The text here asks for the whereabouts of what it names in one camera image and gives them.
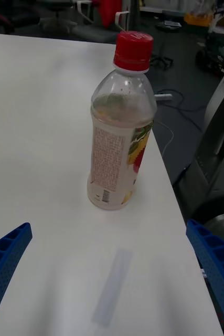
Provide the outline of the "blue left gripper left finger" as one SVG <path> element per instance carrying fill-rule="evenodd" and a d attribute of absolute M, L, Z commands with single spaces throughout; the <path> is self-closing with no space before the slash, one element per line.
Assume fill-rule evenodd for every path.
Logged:
<path fill-rule="evenodd" d="M 0 304 L 32 238 L 30 223 L 23 223 L 0 239 Z"/>

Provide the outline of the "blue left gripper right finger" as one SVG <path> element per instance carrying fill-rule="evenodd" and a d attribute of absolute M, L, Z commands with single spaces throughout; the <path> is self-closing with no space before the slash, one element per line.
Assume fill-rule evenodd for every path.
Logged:
<path fill-rule="evenodd" d="M 186 236 L 224 315 L 224 240 L 194 220 L 187 222 Z"/>

